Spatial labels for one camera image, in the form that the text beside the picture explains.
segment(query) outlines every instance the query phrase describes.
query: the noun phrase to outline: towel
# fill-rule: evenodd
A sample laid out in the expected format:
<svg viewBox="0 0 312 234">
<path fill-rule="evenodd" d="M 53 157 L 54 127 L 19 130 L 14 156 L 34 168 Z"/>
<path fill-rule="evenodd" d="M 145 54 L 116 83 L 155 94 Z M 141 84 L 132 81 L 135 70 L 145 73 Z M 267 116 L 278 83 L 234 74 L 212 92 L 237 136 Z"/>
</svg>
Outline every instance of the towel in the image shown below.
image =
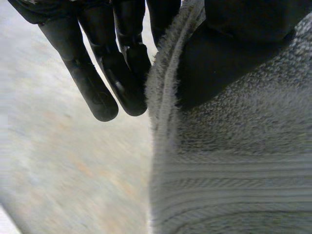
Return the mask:
<svg viewBox="0 0 312 234">
<path fill-rule="evenodd" d="M 183 2 L 147 80 L 149 233 L 311 233 L 312 14 L 276 57 L 182 111 L 179 56 L 204 20 L 203 0 Z"/>
</svg>

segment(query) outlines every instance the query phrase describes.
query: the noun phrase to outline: gray fabric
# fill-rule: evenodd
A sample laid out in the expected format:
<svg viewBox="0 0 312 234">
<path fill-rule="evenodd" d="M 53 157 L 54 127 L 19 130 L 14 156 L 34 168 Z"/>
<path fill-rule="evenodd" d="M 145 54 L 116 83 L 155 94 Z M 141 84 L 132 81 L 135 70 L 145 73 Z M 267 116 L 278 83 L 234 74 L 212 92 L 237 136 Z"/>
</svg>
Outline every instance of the gray fabric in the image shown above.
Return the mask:
<svg viewBox="0 0 312 234">
<path fill-rule="evenodd" d="M 150 233 L 311 233 L 312 14 L 284 52 L 182 112 L 178 58 L 204 20 L 203 6 L 184 1 L 147 81 Z"/>
</svg>

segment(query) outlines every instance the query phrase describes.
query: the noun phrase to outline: fuzzy fabric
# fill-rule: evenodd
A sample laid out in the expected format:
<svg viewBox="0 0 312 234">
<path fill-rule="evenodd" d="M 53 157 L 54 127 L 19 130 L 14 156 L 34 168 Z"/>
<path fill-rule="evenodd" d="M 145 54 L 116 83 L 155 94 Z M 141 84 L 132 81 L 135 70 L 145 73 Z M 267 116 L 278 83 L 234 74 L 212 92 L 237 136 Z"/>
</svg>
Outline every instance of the fuzzy fabric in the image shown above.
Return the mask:
<svg viewBox="0 0 312 234">
<path fill-rule="evenodd" d="M 150 233 L 311 233 L 312 14 L 286 50 L 182 112 L 178 59 L 204 18 L 203 0 L 184 1 L 147 81 Z"/>
</svg>

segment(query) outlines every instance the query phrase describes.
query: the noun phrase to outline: gray floor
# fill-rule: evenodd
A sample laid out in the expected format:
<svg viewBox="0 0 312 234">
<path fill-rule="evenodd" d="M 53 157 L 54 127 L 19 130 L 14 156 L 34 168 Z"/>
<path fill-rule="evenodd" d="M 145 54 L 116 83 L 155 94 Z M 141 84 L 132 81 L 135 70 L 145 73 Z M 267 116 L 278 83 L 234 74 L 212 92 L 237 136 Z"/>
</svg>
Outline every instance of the gray floor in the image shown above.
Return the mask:
<svg viewBox="0 0 312 234">
<path fill-rule="evenodd" d="M 115 120 L 97 121 L 58 53 L 5 0 L 0 32 L 3 207 L 23 234 L 146 233 L 148 114 L 120 108 Z"/>
</svg>

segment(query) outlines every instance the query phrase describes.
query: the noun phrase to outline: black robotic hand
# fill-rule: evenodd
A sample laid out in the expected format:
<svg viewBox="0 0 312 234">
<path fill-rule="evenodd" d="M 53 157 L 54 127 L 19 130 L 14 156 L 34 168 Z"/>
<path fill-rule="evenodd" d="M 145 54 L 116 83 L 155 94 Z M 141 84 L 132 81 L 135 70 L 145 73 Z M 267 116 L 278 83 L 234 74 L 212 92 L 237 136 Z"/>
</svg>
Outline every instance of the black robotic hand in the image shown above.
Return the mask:
<svg viewBox="0 0 312 234">
<path fill-rule="evenodd" d="M 80 25 L 121 106 L 131 116 L 146 109 L 144 84 L 151 63 L 142 42 L 145 0 L 9 0 L 30 23 L 38 24 L 58 51 L 100 121 L 118 114 L 118 105 L 83 44 Z M 148 0 L 155 43 L 178 13 L 180 0 Z M 116 34 L 120 50 L 116 44 Z"/>
</svg>

